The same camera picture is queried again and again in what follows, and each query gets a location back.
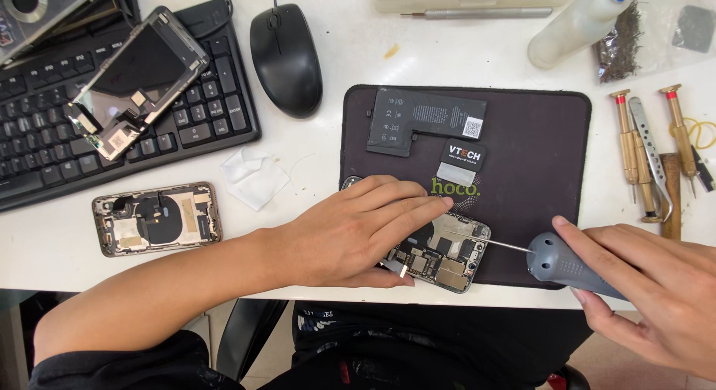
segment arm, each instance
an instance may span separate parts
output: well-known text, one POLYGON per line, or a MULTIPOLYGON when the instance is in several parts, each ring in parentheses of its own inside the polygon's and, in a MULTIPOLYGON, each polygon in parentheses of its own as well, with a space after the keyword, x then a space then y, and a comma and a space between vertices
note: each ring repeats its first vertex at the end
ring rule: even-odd
POLYGON ((597 295, 573 290, 589 326, 647 361, 716 381, 716 248, 661 238, 629 225, 554 227, 574 251, 637 307, 639 324, 597 295))
POLYGON ((230 299, 288 285, 414 285, 374 268, 452 207, 413 182, 371 176, 295 221, 129 269, 62 303, 35 331, 35 364, 77 350, 142 350, 230 299))

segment plastic bottle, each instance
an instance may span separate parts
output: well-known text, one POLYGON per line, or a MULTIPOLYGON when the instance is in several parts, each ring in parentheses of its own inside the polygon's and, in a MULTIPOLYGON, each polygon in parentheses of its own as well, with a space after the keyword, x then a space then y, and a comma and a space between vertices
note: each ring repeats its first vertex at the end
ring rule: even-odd
POLYGON ((630 4, 631 0, 575 0, 532 38, 527 56, 536 67, 556 67, 607 36, 630 4))

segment plastic bag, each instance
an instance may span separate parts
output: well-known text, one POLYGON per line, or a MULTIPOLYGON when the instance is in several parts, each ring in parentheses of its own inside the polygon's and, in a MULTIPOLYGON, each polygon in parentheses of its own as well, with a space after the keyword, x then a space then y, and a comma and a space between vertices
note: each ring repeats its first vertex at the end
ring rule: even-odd
MULTIPOLYGON (((628 11, 620 16, 622 21, 628 11)), ((716 0, 637 0, 636 19, 638 30, 624 22, 620 27, 618 20, 615 29, 595 44, 602 83, 716 56, 716 0)))

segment rubber band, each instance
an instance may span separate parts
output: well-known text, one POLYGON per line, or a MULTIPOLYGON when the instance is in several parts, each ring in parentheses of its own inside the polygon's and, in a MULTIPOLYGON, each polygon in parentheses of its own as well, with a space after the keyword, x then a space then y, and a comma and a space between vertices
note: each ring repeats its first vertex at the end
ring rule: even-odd
MULTIPOLYGON (((694 144, 694 147, 696 149, 706 149, 711 148, 716 144, 716 123, 712 123, 710 121, 698 121, 695 119, 691 119, 689 117, 685 117, 684 120, 692 121, 694 123, 693 126, 689 129, 689 137, 694 135, 694 131, 698 130, 698 133, 696 133, 696 142, 694 144), (701 142, 701 134, 703 132, 703 126, 711 126, 713 129, 713 136, 714 138, 711 140, 711 142, 708 145, 701 146, 699 145, 699 142, 701 142)), ((674 123, 669 124, 669 134, 671 134, 671 137, 674 136, 674 123)))

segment person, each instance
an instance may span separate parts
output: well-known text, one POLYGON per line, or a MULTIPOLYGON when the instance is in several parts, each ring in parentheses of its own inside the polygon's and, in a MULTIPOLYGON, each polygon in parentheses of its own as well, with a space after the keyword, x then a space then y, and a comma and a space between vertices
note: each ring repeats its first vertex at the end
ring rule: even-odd
MULTIPOLYGON (((42 318, 29 387, 242 389, 208 367, 201 338, 180 330, 187 322, 288 285, 413 286, 376 263, 452 205, 414 182, 371 176, 288 224, 108 278, 42 318)), ((534 389, 591 329, 716 381, 716 248, 628 225, 581 231, 555 217, 553 226, 642 322, 583 290, 574 294, 584 312, 296 302, 292 368, 264 389, 534 389)))

